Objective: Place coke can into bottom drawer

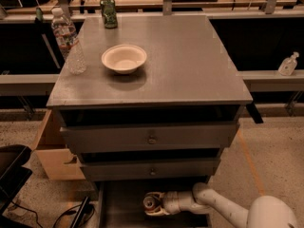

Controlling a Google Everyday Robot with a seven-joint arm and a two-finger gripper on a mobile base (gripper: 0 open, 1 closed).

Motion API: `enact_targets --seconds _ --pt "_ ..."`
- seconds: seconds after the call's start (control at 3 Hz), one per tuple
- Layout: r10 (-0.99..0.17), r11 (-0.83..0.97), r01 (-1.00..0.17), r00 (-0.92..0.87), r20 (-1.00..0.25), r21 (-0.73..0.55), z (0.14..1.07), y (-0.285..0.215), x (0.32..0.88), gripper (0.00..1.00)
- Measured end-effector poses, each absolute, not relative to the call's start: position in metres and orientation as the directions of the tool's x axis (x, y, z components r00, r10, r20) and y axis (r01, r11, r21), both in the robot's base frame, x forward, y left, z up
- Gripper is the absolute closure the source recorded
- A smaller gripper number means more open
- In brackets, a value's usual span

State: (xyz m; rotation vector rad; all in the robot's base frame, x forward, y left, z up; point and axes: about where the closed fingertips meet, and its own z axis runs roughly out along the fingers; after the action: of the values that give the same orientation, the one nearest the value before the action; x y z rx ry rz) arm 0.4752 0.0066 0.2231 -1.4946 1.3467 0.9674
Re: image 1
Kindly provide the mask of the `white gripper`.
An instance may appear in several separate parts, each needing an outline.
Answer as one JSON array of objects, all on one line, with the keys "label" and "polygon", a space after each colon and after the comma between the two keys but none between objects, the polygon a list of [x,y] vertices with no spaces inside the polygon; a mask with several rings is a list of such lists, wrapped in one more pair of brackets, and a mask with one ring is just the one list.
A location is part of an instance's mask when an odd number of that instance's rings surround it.
[{"label": "white gripper", "polygon": [[164,192],[148,192],[145,197],[151,196],[162,199],[163,209],[145,211],[150,217],[160,217],[168,215],[176,215],[182,211],[183,193],[178,191]]}]

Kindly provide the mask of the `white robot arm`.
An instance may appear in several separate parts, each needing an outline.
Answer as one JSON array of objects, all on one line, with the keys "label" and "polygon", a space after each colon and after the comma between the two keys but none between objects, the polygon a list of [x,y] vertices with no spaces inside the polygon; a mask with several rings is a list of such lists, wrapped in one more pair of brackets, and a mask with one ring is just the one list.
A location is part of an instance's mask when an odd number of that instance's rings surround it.
[{"label": "white robot arm", "polygon": [[191,191],[149,192],[142,203],[151,217],[180,212],[202,215],[211,207],[235,228],[299,228],[294,211],[281,199],[261,196],[246,209],[203,182],[196,183]]}]

